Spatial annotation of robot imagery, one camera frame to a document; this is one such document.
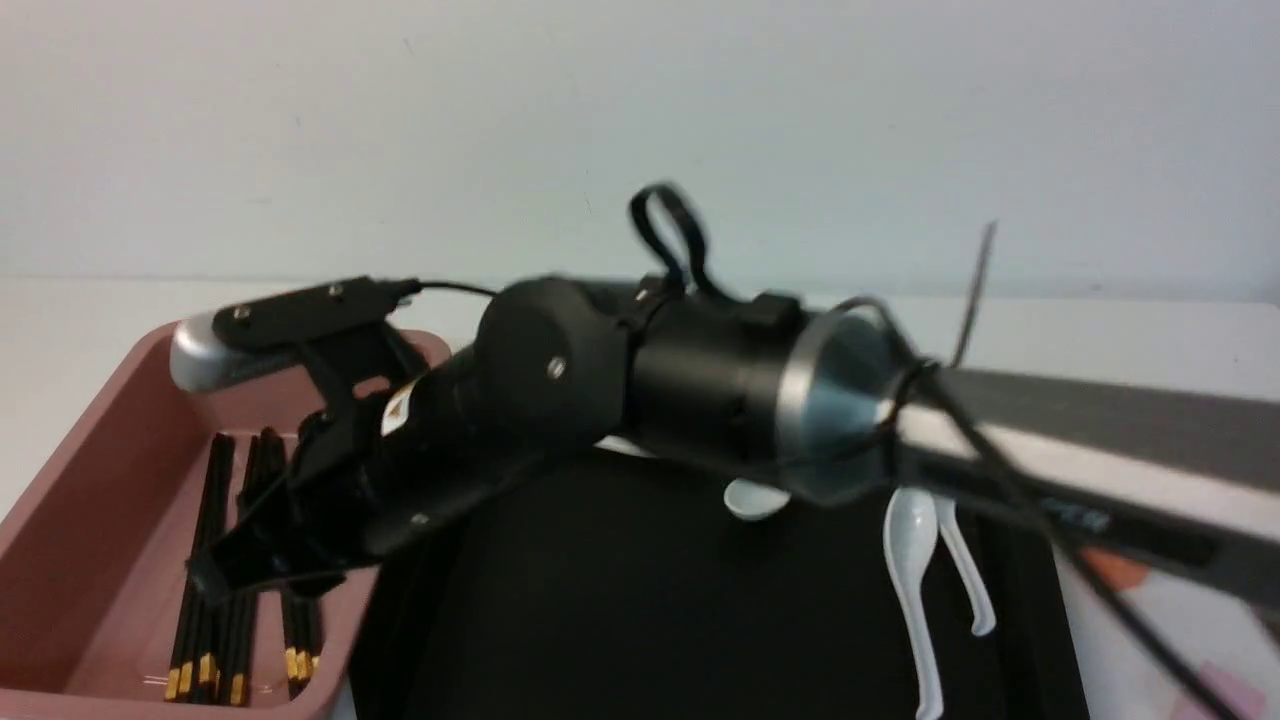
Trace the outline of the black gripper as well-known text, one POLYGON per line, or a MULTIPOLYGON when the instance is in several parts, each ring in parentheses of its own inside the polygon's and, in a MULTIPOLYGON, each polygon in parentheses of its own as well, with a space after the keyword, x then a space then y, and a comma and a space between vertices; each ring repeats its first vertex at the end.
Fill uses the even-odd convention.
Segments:
POLYGON ((325 406, 278 479, 189 571, 212 602, 243 591, 319 596, 457 521, 561 455, 558 320, 485 320, 474 342, 392 384, 325 406))

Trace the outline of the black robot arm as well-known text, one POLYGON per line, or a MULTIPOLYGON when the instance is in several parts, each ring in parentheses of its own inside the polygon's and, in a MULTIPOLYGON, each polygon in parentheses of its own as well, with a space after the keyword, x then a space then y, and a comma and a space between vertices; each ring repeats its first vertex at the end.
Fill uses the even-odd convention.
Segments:
POLYGON ((1277 404, 983 369, 888 313, 545 275, 429 366, 389 323, 417 279, 338 281, 179 324, 193 395, 302 366, 323 397, 280 479, 189 570, 211 601, 324 594, 608 438, 822 507, 928 489, 1277 606, 1277 404))

